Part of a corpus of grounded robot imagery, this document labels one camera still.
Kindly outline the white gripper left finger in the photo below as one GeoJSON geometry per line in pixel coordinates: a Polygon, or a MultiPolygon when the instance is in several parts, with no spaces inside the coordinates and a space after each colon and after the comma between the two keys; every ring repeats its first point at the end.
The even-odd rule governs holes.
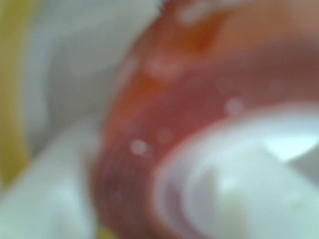
{"type": "Polygon", "coordinates": [[[0,202],[3,239],[93,239],[98,219],[91,177],[99,144],[97,119],[56,137],[0,202]]]}

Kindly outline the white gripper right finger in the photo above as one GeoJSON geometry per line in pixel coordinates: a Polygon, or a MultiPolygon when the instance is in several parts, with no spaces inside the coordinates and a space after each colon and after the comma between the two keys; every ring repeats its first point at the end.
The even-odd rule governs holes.
{"type": "Polygon", "coordinates": [[[202,151],[189,170],[185,215],[215,239],[316,239],[319,191],[264,149],[202,151]]]}

